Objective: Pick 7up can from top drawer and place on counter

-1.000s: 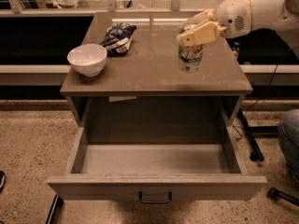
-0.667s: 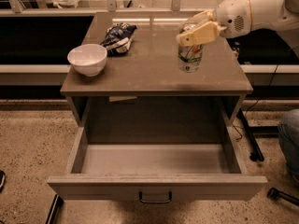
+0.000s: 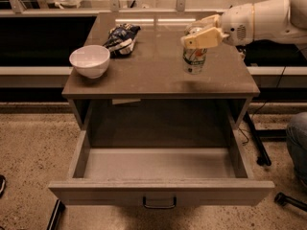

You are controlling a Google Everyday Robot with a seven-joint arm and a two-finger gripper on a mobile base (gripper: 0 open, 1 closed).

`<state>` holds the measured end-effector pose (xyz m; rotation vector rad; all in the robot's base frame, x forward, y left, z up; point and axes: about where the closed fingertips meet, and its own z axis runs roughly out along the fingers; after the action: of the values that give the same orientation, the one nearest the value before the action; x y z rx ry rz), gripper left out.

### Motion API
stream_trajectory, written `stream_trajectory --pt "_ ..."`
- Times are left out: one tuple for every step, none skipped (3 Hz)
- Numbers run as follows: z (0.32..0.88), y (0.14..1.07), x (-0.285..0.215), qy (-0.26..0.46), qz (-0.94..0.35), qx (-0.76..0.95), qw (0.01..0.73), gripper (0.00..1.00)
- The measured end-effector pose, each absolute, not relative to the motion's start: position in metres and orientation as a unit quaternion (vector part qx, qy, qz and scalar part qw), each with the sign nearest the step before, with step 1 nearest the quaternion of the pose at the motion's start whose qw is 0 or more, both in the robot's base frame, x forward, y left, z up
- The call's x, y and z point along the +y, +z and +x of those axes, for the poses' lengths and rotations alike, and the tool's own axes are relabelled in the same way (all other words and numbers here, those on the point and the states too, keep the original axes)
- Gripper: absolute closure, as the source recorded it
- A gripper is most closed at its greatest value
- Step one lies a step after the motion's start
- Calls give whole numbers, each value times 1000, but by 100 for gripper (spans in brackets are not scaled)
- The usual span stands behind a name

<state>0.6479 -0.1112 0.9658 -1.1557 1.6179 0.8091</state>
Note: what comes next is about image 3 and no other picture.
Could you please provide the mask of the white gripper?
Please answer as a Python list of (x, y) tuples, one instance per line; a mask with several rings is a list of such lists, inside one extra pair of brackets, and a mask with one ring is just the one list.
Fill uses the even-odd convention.
[(248, 45), (253, 41), (253, 19), (252, 4), (231, 7), (221, 15), (221, 18), (218, 14), (213, 14), (192, 22), (192, 26), (201, 28), (193, 28), (180, 39), (180, 42), (185, 49), (213, 48), (223, 41), (232, 46)]

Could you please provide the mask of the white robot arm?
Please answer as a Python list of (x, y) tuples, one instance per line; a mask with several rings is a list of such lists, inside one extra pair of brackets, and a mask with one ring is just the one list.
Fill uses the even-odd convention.
[(235, 6), (187, 26), (200, 28), (181, 38), (186, 49), (213, 48), (269, 40), (280, 44), (307, 42), (307, 0), (267, 0)]

